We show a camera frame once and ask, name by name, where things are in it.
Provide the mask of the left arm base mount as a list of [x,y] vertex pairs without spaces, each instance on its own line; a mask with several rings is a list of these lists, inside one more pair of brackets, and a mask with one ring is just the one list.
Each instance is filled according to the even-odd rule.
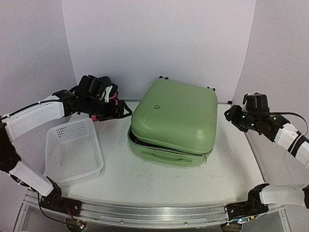
[[66,197],[56,197],[54,199],[50,197],[41,197],[39,202],[40,206],[44,209],[73,217],[79,216],[82,208],[82,202],[80,200]]

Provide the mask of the green hard-shell suitcase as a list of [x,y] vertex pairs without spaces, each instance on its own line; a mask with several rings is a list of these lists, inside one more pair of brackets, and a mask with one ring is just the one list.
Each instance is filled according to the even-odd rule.
[[127,137],[141,158],[175,166],[207,162],[217,131],[214,88],[160,76],[134,110]]

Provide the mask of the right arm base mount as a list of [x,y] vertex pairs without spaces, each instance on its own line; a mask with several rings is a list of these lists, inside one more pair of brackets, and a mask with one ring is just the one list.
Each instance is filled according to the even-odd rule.
[[268,205],[261,202],[259,193],[249,193],[246,201],[229,203],[225,206],[229,220],[257,216],[267,213],[268,210]]

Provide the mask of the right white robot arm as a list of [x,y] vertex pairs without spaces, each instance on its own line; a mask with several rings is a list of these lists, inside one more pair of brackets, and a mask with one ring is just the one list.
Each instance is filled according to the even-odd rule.
[[[252,111],[233,105],[224,116],[242,132],[255,131],[271,142],[285,149],[306,169],[309,168],[309,139],[302,134],[285,115],[302,116],[290,112]],[[243,203],[247,214],[254,214],[262,205],[284,203],[309,207],[308,185],[269,185],[263,184],[251,190],[257,193]]]

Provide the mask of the white perforated plastic basket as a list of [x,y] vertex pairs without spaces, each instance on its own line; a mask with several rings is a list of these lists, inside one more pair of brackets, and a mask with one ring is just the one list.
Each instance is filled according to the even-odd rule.
[[59,186],[97,178],[104,167],[94,123],[83,118],[48,130],[44,175]]

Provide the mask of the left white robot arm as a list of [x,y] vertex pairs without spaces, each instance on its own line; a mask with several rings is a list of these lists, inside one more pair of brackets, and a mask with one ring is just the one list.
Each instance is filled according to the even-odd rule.
[[0,170],[14,176],[46,197],[46,203],[54,210],[65,207],[65,201],[56,191],[53,180],[32,168],[17,151],[15,143],[27,134],[33,135],[41,127],[62,120],[73,114],[87,114],[98,119],[122,119],[132,115],[124,100],[115,96],[102,100],[98,95],[77,96],[68,90],[25,106],[0,118]]

